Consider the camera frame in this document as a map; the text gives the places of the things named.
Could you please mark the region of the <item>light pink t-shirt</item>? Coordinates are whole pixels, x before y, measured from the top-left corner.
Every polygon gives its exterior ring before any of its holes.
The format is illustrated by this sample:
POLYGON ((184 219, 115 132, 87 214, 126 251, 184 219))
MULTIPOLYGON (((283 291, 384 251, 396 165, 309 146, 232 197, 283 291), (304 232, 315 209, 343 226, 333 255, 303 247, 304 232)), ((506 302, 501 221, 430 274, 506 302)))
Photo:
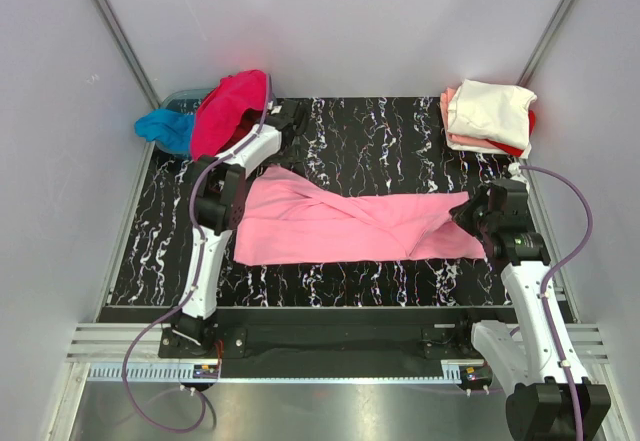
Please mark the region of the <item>light pink t-shirt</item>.
POLYGON ((250 189, 234 260, 247 266, 481 259, 450 209, 465 192, 343 197, 279 166, 250 189))

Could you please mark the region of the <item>blue plastic basket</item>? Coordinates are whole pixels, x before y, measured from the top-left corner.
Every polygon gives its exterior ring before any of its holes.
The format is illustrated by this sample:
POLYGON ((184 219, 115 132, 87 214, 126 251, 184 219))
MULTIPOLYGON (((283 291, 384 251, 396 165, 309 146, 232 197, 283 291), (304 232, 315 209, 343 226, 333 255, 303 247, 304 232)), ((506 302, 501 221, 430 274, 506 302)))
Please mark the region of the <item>blue plastic basket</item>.
MULTIPOLYGON (((178 91, 168 96, 162 103, 161 107, 165 110, 175 112, 180 118, 185 118, 189 122, 188 135, 192 137, 195 127, 195 115, 202 101, 211 92, 210 89, 187 89, 178 91)), ((172 155, 180 159, 190 159, 190 141, 187 141, 180 148, 172 148, 165 145, 162 141, 155 141, 155 147, 164 153, 172 155)))

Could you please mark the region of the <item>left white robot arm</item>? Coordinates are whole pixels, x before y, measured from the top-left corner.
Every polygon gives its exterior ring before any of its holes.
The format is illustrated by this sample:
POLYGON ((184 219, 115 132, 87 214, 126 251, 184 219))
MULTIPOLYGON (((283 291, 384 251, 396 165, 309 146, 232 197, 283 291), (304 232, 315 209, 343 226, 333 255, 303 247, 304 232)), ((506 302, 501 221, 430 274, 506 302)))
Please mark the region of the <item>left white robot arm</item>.
POLYGON ((196 162, 189 204, 193 249, 179 310, 171 317, 171 341, 184 340, 198 348, 209 348, 215 342, 221 267, 244 215, 250 177, 303 134, 308 121, 303 102, 271 102, 248 134, 219 155, 196 162))

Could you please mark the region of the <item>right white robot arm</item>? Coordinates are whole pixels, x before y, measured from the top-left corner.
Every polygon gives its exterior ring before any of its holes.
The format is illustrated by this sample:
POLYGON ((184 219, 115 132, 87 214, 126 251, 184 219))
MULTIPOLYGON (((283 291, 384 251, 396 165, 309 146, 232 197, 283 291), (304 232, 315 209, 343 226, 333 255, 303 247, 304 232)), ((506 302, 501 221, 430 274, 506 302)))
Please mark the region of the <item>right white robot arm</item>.
POLYGON ((471 344, 506 395, 515 440, 591 440, 611 407, 606 386, 580 361, 558 305, 546 243, 530 221, 524 182, 497 179, 450 211, 478 239, 500 275, 517 317, 520 342, 500 321, 471 328, 471 344))

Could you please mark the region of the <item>dark red t-shirt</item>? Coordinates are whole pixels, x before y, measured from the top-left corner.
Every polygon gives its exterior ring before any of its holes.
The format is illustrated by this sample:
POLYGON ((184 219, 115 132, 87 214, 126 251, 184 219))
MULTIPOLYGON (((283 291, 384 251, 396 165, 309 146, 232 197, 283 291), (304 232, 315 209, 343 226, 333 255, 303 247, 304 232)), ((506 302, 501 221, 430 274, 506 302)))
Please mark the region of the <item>dark red t-shirt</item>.
POLYGON ((260 120, 260 118, 261 113, 256 110, 249 109, 245 111, 240 118, 240 122, 236 126, 231 138, 225 145, 225 148, 229 149, 239 143, 243 138, 245 138, 251 131, 253 126, 260 120))

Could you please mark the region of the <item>red folded t-shirt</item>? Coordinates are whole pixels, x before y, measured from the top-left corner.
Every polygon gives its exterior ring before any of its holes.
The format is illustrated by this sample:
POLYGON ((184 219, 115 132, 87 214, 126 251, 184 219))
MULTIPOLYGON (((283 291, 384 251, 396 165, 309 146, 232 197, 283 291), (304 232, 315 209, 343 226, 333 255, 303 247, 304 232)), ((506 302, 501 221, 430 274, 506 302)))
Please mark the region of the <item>red folded t-shirt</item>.
POLYGON ((528 128, 527 128, 527 137, 523 142, 518 142, 516 145, 506 144, 500 141, 490 140, 489 143, 506 154, 510 156, 514 156, 517 158, 522 158, 526 151, 530 148, 529 139, 531 134, 533 133, 536 125, 536 115, 533 110, 528 111, 528 128))

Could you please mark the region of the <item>magenta t-shirt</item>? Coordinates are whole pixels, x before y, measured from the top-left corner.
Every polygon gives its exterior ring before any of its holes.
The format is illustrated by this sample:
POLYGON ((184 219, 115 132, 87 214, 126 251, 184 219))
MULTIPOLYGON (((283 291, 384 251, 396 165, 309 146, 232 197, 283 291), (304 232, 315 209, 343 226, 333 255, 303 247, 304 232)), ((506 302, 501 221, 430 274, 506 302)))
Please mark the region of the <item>magenta t-shirt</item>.
POLYGON ((190 143, 192 159, 213 157, 226 150, 243 113, 249 109, 261 112, 266 99, 267 75, 263 71, 243 71, 222 78, 196 111, 190 143))

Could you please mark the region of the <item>white folded t-shirt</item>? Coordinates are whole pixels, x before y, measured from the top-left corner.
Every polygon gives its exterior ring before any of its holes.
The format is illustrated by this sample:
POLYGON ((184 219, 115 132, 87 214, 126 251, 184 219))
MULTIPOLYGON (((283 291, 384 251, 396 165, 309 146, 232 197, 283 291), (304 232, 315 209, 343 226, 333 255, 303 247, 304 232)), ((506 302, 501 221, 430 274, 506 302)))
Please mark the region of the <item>white folded t-shirt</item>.
POLYGON ((526 140, 528 111, 536 101, 527 88, 465 79, 449 102, 449 132, 516 145, 526 140))

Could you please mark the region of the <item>peach folded t-shirt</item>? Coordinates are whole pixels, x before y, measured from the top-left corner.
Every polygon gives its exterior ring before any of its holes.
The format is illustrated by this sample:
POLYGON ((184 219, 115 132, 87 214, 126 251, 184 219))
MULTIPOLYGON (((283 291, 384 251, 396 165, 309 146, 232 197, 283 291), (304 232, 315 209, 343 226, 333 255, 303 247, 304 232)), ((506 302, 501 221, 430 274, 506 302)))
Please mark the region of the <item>peach folded t-shirt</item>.
POLYGON ((470 151, 481 154, 506 155, 506 152, 493 146, 486 140, 480 140, 463 135, 455 135, 449 132, 448 107, 449 102, 452 100, 455 94, 456 89, 448 87, 440 95, 440 111, 443 120, 447 146, 456 151, 470 151))

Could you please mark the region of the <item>blue t-shirt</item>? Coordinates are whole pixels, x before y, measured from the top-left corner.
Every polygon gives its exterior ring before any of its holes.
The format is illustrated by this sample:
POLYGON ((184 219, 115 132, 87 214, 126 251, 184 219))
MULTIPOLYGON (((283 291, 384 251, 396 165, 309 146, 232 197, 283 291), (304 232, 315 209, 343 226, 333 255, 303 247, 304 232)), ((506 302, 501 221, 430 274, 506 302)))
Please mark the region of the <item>blue t-shirt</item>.
POLYGON ((195 115, 156 109, 134 123, 135 133, 168 154, 189 158, 195 115))

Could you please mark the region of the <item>right aluminium corner post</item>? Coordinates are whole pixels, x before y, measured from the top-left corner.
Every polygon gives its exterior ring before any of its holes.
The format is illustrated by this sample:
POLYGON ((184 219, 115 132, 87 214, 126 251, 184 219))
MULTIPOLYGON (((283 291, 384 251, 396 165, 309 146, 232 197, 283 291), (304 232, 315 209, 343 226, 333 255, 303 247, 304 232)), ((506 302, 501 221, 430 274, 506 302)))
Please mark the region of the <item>right aluminium corner post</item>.
POLYGON ((531 84, 538 68, 551 52, 557 35, 569 18, 577 1, 578 0, 559 0, 518 78, 517 84, 519 86, 528 87, 531 84))

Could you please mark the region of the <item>aluminium corner post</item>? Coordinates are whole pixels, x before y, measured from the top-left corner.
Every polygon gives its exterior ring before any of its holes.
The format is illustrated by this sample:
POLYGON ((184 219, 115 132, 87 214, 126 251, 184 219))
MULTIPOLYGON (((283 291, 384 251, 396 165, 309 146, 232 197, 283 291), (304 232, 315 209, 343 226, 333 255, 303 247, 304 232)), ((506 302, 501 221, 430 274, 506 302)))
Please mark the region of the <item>aluminium corner post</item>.
POLYGON ((517 84, 519 86, 528 87, 531 84, 538 68, 551 52, 557 35, 569 18, 577 1, 578 0, 559 0, 518 78, 517 84))
POLYGON ((143 96, 152 108, 159 108, 161 99, 136 55, 111 2, 109 0, 92 1, 143 96))

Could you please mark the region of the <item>left aluminium corner post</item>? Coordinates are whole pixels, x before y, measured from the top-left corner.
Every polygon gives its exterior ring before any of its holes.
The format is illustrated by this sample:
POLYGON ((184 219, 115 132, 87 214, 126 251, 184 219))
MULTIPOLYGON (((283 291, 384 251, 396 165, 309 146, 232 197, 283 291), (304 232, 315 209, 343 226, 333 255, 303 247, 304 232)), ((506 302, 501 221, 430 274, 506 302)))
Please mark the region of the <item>left aluminium corner post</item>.
POLYGON ((161 99, 136 55, 111 2, 109 0, 92 1, 143 96, 152 108, 159 108, 161 99))

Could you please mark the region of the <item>aluminium front rail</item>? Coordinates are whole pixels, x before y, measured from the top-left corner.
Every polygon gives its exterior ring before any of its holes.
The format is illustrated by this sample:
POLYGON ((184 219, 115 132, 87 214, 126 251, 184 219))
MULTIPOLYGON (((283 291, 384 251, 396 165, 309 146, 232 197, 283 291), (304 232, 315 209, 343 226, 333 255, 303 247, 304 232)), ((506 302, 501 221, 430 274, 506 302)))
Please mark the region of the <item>aluminium front rail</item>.
MULTIPOLYGON (((80 324, 73 334, 67 357, 83 361, 118 361, 124 357, 128 348, 133 349, 133 359, 143 362, 147 359, 161 358, 158 346, 162 330, 154 327, 144 334, 139 342, 134 339, 142 331, 141 324, 80 324)), ((477 363, 479 359, 443 359, 477 363)))

